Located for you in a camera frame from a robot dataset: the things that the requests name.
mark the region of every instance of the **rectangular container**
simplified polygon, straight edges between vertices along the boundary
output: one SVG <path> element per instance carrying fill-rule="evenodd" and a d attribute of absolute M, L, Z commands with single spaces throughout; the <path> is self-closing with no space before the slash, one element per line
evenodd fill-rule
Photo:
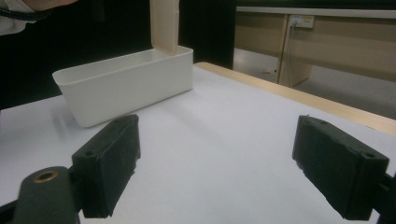
<path fill-rule="evenodd" d="M 52 74 L 82 127 L 114 119 L 192 88 L 192 49 L 157 49 Z"/>

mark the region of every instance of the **table edge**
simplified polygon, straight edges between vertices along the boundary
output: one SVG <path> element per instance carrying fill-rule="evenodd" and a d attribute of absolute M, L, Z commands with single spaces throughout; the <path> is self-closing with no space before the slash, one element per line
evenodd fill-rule
<path fill-rule="evenodd" d="M 377 114 L 373 114 L 352 106 L 342 105 L 331 100 L 327 100 L 315 95 L 297 91 L 285 86 L 281 86 L 266 80 L 252 77 L 243 73 L 220 67 L 212 63 L 196 63 L 196 67 L 212 72 L 222 77 L 227 77 L 249 86 L 269 91 L 282 97 L 291 99 L 304 105 L 312 106 L 316 109 L 333 114 L 337 117 L 357 122 L 361 125 L 378 130 L 383 133 L 396 135 L 396 120 L 389 119 Z"/>

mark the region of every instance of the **power outlet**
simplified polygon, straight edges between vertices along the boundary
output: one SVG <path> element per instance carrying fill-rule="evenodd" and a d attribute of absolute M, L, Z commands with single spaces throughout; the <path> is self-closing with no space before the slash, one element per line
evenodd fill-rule
<path fill-rule="evenodd" d="M 291 15 L 290 25 L 303 28 L 314 28 L 314 16 Z"/>

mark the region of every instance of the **floor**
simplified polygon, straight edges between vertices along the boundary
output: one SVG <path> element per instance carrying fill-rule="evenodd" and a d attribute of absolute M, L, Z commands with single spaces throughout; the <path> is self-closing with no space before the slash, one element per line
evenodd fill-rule
<path fill-rule="evenodd" d="M 277 58 L 235 49 L 233 70 L 276 82 Z M 396 119 L 396 83 L 313 66 L 310 78 L 293 87 L 335 102 Z"/>

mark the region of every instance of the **black curtain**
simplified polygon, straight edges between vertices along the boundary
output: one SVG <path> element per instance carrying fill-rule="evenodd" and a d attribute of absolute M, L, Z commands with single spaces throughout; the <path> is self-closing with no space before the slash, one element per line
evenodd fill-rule
<path fill-rule="evenodd" d="M 52 73 L 151 49 L 149 0 L 104 0 L 105 21 L 93 21 L 91 2 L 58 7 L 15 35 L 0 36 L 0 109 L 61 94 Z M 181 0 L 179 45 L 194 62 L 233 66 L 234 0 Z"/>

